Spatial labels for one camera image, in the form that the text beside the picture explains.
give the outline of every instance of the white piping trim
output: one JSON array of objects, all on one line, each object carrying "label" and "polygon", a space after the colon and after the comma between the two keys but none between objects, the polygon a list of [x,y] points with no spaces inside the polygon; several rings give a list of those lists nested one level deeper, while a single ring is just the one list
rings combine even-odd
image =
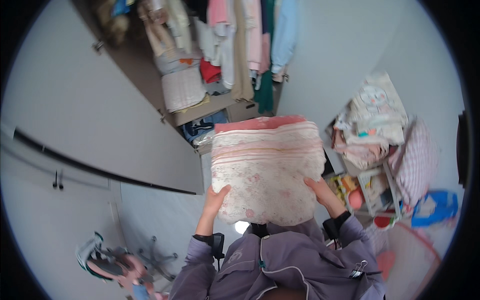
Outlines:
[{"label": "white piping trim", "polygon": [[[264,258],[262,257],[263,241],[264,241],[264,239],[261,239],[261,240],[260,240],[260,259],[262,260],[263,263],[265,263]],[[285,268],[282,268],[282,269],[276,270],[276,271],[265,271],[264,268],[262,268],[262,272],[267,273],[267,274],[270,274],[270,273],[281,272],[281,271],[284,271],[284,270],[290,269],[290,268],[295,268],[295,269],[297,269],[297,271],[300,272],[301,279],[302,279],[303,283],[307,286],[307,295],[305,296],[305,300],[308,300],[308,292],[309,292],[310,287],[309,287],[308,283],[305,281],[305,277],[303,276],[303,273],[302,273],[302,272],[300,271],[300,269],[298,269],[297,267],[295,267],[295,266],[288,266],[288,267],[285,267]]]},{"label": "white piping trim", "polygon": [[231,267],[234,267],[238,264],[244,264],[244,263],[251,263],[251,262],[255,262],[255,261],[246,261],[246,262],[239,262],[239,263],[236,263],[236,264],[233,264],[231,265],[230,267],[226,268],[225,270],[223,270],[222,272],[218,273],[218,275],[222,274],[223,272],[227,271],[228,269],[230,269]]},{"label": "white piping trim", "polygon": [[274,286],[274,287],[269,287],[269,288],[264,289],[264,290],[260,293],[260,296],[258,296],[257,299],[255,299],[255,300],[259,300],[259,299],[264,295],[264,293],[270,291],[271,289],[277,288],[277,287],[278,287],[278,286],[277,286],[276,283],[275,283],[275,286]]}]

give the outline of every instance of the light blue shirt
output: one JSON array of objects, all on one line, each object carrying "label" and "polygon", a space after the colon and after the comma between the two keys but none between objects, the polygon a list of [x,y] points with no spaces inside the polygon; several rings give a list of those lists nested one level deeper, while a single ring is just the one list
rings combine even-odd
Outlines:
[{"label": "light blue shirt", "polygon": [[272,44],[272,73],[278,73],[290,61],[297,43],[297,0],[282,0]]}]

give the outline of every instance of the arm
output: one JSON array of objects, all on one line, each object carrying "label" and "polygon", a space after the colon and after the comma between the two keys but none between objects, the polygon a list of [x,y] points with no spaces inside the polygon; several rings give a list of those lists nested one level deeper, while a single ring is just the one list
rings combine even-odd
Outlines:
[{"label": "arm", "polygon": [[[207,237],[213,234],[213,222],[230,191],[230,186],[223,187],[218,194],[208,188],[202,216],[198,221],[195,236]],[[192,237],[188,246],[186,265],[173,282],[170,300],[175,299],[205,299],[215,277],[213,267],[212,247],[206,242]]]},{"label": "arm", "polygon": [[[311,178],[305,178],[304,181],[305,184],[315,192],[318,203],[325,206],[331,218],[336,219],[347,211],[343,203],[336,197],[323,178],[318,182]],[[348,219],[339,226],[338,232],[339,239],[344,248],[354,240],[361,240],[362,242],[368,241],[363,227],[354,216],[348,217]]]},{"label": "arm", "polygon": [[[326,207],[331,218],[338,218],[347,211],[323,179],[316,182],[311,178],[305,178],[304,181],[305,184],[315,192],[317,201]],[[368,265],[365,267],[366,272],[378,271],[372,245],[357,218],[355,218],[355,216],[349,216],[348,219],[341,224],[338,231],[338,239],[342,243],[342,250],[337,251],[335,256],[337,256],[343,264],[350,266],[366,260],[368,262]]]}]

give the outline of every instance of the person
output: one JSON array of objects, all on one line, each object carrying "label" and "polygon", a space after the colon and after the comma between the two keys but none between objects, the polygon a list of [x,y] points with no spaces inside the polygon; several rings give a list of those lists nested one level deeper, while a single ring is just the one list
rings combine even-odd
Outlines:
[{"label": "person", "polygon": [[249,226],[233,242],[220,270],[213,266],[214,219],[230,191],[207,191],[203,213],[190,240],[186,265],[170,300],[196,299],[383,299],[385,286],[371,243],[326,182],[305,178],[338,229],[341,250],[326,246],[315,219],[291,227],[266,225],[265,236]]}]

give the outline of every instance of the pink striped fabric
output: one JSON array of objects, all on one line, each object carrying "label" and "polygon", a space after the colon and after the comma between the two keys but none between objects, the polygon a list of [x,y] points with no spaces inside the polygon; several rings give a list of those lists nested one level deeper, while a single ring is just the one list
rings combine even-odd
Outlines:
[{"label": "pink striped fabric", "polygon": [[319,180],[325,164],[318,128],[302,116],[260,117],[216,124],[212,186],[230,184],[218,218],[293,226],[313,217],[315,195],[303,183]]}]

